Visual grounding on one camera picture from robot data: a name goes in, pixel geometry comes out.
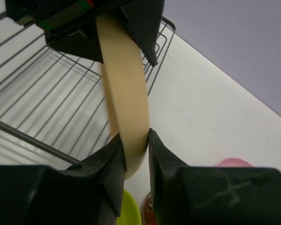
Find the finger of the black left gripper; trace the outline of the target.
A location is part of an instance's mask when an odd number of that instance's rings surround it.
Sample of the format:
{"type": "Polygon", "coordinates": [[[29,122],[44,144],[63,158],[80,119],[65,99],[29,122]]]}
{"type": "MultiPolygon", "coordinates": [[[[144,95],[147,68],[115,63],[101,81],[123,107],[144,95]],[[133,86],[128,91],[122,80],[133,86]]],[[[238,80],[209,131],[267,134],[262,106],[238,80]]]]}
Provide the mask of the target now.
{"type": "Polygon", "coordinates": [[[162,20],[164,0],[129,0],[121,6],[126,27],[152,66],[156,66],[155,43],[162,20]]]}
{"type": "Polygon", "coordinates": [[[94,22],[86,22],[63,36],[45,34],[46,43],[54,50],[74,56],[103,62],[94,22]]]}

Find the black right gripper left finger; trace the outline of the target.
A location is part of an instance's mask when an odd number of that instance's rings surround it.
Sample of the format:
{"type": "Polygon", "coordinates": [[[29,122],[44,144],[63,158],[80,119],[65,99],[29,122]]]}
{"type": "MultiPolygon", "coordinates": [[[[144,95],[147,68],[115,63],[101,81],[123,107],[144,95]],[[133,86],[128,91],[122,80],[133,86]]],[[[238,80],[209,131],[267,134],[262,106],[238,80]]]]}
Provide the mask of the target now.
{"type": "Polygon", "coordinates": [[[0,165],[0,225],[114,225],[125,173],[119,135],[65,170],[0,165]]]}

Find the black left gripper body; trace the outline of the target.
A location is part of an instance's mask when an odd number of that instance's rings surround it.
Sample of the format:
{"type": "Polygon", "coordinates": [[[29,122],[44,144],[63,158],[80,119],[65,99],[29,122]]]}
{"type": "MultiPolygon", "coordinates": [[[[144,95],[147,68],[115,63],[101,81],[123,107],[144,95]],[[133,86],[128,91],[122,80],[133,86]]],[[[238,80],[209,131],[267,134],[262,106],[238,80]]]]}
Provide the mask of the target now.
{"type": "Polygon", "coordinates": [[[125,0],[6,0],[6,14],[21,26],[36,24],[45,32],[125,4],[125,0]]]}

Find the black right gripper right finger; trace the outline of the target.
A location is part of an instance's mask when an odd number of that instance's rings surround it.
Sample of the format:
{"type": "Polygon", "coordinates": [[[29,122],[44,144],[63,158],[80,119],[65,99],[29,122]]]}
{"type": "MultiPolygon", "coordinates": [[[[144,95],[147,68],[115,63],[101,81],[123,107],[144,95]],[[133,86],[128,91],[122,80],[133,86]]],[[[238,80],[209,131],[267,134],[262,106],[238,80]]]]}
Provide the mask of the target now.
{"type": "Polygon", "coordinates": [[[148,135],[152,209],[159,225],[281,225],[281,172],[190,166],[148,135]]]}

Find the orange mug dark inside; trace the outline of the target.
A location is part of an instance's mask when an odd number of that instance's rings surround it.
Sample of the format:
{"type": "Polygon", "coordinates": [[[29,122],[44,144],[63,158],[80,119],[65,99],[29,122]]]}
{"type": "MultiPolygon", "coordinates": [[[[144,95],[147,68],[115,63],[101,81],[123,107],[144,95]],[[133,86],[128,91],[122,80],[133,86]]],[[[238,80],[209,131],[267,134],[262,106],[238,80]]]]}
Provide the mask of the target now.
{"type": "Polygon", "coordinates": [[[140,208],[140,214],[143,225],[157,225],[155,214],[152,210],[151,192],[144,198],[140,208]]]}

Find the yellow plastic plate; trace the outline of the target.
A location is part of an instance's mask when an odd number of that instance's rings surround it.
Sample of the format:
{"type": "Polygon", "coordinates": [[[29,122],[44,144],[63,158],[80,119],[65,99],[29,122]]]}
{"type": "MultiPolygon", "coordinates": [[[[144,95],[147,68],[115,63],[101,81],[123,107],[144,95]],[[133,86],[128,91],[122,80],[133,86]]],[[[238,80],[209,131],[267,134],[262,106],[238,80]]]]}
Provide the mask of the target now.
{"type": "Polygon", "coordinates": [[[143,163],[148,145],[148,88],[141,51],[126,27],[113,13],[96,18],[103,57],[101,64],[111,136],[120,136],[126,179],[143,163]]]}

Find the pink plastic plate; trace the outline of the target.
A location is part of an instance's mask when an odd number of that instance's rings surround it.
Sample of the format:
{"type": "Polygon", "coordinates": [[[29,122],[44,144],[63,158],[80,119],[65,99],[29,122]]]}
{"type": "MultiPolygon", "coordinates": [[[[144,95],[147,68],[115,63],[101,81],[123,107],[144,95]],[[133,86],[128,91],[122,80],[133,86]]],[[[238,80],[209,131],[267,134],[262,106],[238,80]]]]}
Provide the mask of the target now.
{"type": "Polygon", "coordinates": [[[218,167],[253,167],[250,163],[246,162],[243,159],[230,157],[223,159],[217,164],[218,167]]]}

